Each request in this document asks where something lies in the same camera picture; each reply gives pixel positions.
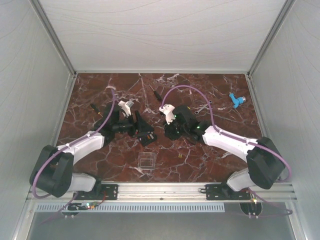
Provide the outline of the black fuse box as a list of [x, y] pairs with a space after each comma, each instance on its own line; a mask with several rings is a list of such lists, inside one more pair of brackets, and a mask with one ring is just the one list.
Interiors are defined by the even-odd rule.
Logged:
[[158, 137], [154, 132], [142, 132], [138, 135], [137, 139], [143, 147], [155, 142]]

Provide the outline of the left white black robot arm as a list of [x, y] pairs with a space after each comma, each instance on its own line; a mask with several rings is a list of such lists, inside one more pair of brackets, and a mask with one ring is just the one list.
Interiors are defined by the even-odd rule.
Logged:
[[91, 199], [103, 193], [101, 180], [89, 173], [74, 173], [74, 165], [90, 153], [106, 147], [118, 133], [133, 136], [136, 133], [131, 113], [133, 102], [120, 101], [110, 105], [94, 129], [82, 137], [64, 145], [46, 145], [40, 152], [29, 182], [37, 199], [40, 189], [46, 196], [59, 198], [67, 192], [84, 192]]

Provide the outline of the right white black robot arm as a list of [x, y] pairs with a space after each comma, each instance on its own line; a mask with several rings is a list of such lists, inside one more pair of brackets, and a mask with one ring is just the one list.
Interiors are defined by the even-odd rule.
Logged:
[[192, 144], [202, 143], [222, 149], [247, 164], [246, 168], [233, 172], [219, 185], [215, 192], [218, 196], [235, 199], [242, 190], [252, 186], [269, 190], [286, 167], [273, 141], [267, 137], [246, 138], [207, 121], [198, 121], [186, 105], [165, 104], [159, 112], [165, 117], [164, 135], [171, 141], [185, 137]]

